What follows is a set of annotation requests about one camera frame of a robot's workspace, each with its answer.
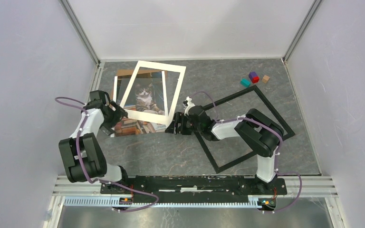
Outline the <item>white mat board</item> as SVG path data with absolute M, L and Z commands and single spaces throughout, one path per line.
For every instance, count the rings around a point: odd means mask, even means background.
M 172 121 L 174 111 L 176 110 L 186 67 L 139 60 L 134 68 L 134 72 L 122 98 L 120 104 L 122 108 L 124 108 L 128 94 L 140 69 L 156 69 L 167 72 L 167 78 L 165 79 L 164 102 L 166 103 L 168 112 L 165 115 L 159 115 L 126 109 L 126 111 L 128 112 L 128 117 L 130 119 L 168 125 Z

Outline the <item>cat photo print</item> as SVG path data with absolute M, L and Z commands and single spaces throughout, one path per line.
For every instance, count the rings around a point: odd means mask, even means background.
M 163 76 L 163 97 L 158 93 L 154 96 L 153 84 L 134 83 L 126 99 L 124 109 L 145 112 L 150 114 L 165 115 L 168 112 L 164 102 L 165 77 Z M 138 135 L 146 133 L 161 133 L 166 129 L 166 125 L 160 123 L 150 123 L 136 119 L 124 118 L 117 123 L 113 130 L 115 134 L 112 137 L 121 137 L 128 135 Z

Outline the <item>black picture frame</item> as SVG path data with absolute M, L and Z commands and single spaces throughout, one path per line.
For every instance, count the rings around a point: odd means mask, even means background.
M 276 124 L 278 124 L 283 129 L 283 131 L 284 131 L 283 142 L 285 140 L 295 136 L 295 132 L 293 131 L 293 129 L 289 126 L 289 124 L 284 120 L 284 118 L 280 115 L 280 113 L 276 110 L 276 108 L 272 105 L 272 103 L 266 98 L 266 96 L 261 92 L 261 90 L 256 85 L 245 88 L 241 91 L 233 93 L 233 94 L 231 94 L 227 97 L 224 97 L 222 99 L 219 99 L 217 101 L 212 101 L 210 104 L 207 104 L 203 107 L 204 107 L 205 111 L 207 112 L 207 110 L 210 110 L 212 108 L 215 109 L 218 105 L 224 104 L 224 103 L 226 103 L 230 100 L 238 98 L 238 97 L 240 97 L 242 95 L 245 95 L 245 94 L 247 94 L 249 92 L 252 92 L 252 91 L 254 91 L 257 94 L 257 96 L 260 98 L 260 100 L 264 103 L 264 105 L 269 109 L 269 111 L 276 118 L 276 120 L 274 122 Z M 213 119 L 214 120 L 222 120 L 219 117 L 215 117 Z M 280 148 L 278 149 L 277 155 L 275 157 L 275 166 L 276 166 L 276 168 L 277 168 L 277 156 L 279 155 L 279 150 L 281 149 L 282 144 L 281 144 Z

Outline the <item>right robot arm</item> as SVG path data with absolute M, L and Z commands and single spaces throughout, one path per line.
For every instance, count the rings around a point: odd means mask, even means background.
M 283 129 L 257 109 L 250 109 L 245 115 L 229 120 L 214 120 L 203 106 L 196 105 L 185 112 L 176 112 L 166 133 L 195 134 L 216 173 L 231 168 L 250 157 L 257 157 L 255 186 L 258 192 L 267 194 L 274 189 L 277 176 L 275 157 L 283 142 Z M 223 166 L 219 166 L 205 141 L 217 142 L 227 138 L 240 137 L 251 149 Z

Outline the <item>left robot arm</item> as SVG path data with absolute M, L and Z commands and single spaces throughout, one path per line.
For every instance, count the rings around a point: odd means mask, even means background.
M 58 144 L 68 180 L 71 183 L 94 183 L 104 178 L 106 182 L 112 182 L 113 189 L 118 193 L 126 193 L 130 189 L 127 172 L 121 166 L 106 162 L 96 136 L 99 131 L 114 134 L 112 128 L 128 117 L 127 112 L 102 90 L 90 92 L 89 102 L 75 108 L 80 110 L 78 126 Z

